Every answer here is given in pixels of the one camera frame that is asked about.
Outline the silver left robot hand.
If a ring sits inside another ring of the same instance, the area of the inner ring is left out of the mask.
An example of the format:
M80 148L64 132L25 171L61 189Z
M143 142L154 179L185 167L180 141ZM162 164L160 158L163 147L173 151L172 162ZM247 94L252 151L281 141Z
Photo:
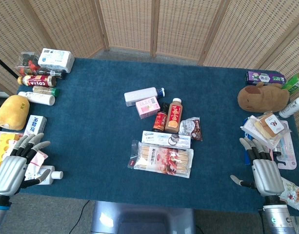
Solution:
M38 185L48 177L49 169L35 179L25 180L25 173L34 156L50 145L50 141L41 141L43 136L44 133L23 136L3 160L0 166L0 196L11 197L21 188Z

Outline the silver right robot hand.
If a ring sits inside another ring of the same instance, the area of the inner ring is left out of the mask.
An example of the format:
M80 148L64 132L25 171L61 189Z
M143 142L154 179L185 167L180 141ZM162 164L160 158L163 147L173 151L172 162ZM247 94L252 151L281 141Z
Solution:
M267 147L262 146L256 139L245 137L239 141L249 156L254 181L247 182L231 175L232 181L243 187L257 189L263 197L281 195L284 185L277 164L271 159Z

